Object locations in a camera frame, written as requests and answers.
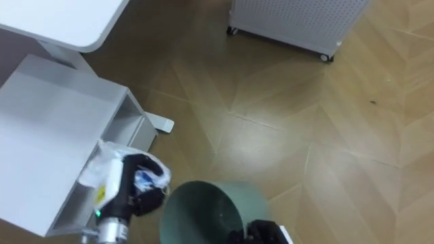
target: wooden floor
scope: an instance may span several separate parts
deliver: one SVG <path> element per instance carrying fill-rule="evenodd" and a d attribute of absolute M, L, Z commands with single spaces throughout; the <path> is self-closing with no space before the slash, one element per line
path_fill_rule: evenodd
<path fill-rule="evenodd" d="M 434 243 L 434 0 L 374 0 L 333 64 L 246 33 L 230 1 L 131 0 L 85 58 L 175 121 L 172 188 L 247 180 L 295 243 Z M 130 243 L 158 244 L 161 211 Z M 30 237 L 3 228 L 5 243 Z M 31 238 L 29 243 L 76 243 Z"/>

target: white cabinet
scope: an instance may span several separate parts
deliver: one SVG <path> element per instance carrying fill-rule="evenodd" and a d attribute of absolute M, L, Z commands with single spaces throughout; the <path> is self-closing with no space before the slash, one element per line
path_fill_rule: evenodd
<path fill-rule="evenodd" d="M 323 61 L 332 61 L 368 3 L 369 0 L 232 0 L 228 34 L 236 34 L 237 29 L 248 31 L 324 54 Z"/>
<path fill-rule="evenodd" d="M 27 56 L 0 89 L 0 218 L 42 237 L 85 226 L 77 183 L 99 139 L 147 151 L 157 131 L 131 91 Z"/>

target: open drawer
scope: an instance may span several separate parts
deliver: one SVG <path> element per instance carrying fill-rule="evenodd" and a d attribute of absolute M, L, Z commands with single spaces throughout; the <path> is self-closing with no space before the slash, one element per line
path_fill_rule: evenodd
<path fill-rule="evenodd" d="M 128 91 L 102 139 L 146 152 L 156 135 L 151 122 Z M 77 182 L 48 236 L 76 233 L 84 226 L 93 226 L 96 191 Z"/>

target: white plastic bag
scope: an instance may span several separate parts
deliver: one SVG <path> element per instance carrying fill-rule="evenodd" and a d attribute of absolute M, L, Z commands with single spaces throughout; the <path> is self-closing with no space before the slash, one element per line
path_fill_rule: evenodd
<path fill-rule="evenodd" d="M 156 176 L 152 171 L 141 168 L 136 172 L 136 177 L 134 180 L 134 185 L 140 192 L 145 192 L 152 189 L 153 187 L 165 188 L 170 183 L 171 173 L 170 170 L 154 155 L 143 152 L 141 150 L 130 148 L 129 146 L 124 146 L 116 144 L 113 142 L 105 142 L 102 140 L 98 141 L 98 148 L 91 157 L 90 162 L 87 164 L 86 168 L 81 172 L 79 177 L 79 183 L 92 187 L 98 188 L 106 180 L 108 175 L 107 165 L 112 159 L 122 160 L 126 155 L 134 154 L 144 154 L 152 159 L 163 171 L 161 176 Z"/>

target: green trash bin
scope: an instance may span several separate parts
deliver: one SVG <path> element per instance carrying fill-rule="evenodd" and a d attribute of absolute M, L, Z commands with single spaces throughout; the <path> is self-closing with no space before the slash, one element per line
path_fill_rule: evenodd
<path fill-rule="evenodd" d="M 160 222 L 161 244 L 223 244 L 232 230 L 269 220 L 267 200 L 245 182 L 193 181 L 170 196 Z"/>

